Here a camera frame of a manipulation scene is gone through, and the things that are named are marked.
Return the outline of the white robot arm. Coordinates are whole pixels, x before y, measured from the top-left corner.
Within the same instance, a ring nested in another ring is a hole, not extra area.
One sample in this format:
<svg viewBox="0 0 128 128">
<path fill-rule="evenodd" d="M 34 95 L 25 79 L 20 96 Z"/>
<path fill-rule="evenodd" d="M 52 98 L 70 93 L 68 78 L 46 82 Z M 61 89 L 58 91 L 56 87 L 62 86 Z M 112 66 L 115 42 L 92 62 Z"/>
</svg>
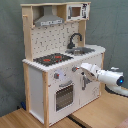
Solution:
<svg viewBox="0 0 128 128">
<path fill-rule="evenodd" d="M 128 91 L 121 88 L 124 82 L 122 72 L 103 70 L 96 64 L 89 63 L 82 63 L 81 69 L 90 81 L 102 82 L 111 92 L 128 98 Z"/>
</svg>

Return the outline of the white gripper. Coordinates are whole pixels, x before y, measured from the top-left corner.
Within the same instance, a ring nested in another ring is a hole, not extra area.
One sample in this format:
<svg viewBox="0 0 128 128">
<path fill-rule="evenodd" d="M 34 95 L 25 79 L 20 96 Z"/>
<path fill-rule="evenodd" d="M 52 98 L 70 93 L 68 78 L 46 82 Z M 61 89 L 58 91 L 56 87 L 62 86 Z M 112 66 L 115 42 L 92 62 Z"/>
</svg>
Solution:
<svg viewBox="0 0 128 128">
<path fill-rule="evenodd" d="M 100 67 L 96 64 L 82 63 L 81 69 L 90 81 L 96 81 Z"/>
</svg>

